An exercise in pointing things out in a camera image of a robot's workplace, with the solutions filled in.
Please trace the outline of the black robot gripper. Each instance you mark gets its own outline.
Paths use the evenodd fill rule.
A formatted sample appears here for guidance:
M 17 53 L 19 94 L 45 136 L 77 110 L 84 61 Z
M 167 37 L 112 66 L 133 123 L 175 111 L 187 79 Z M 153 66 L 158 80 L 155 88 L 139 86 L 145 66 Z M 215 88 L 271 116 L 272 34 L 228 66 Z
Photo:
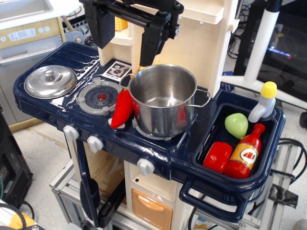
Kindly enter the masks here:
M 176 0 L 82 0 L 86 20 L 99 48 L 115 36 L 115 17 L 144 28 L 140 66 L 153 64 L 167 39 L 174 39 L 179 30 L 178 16 L 184 6 Z

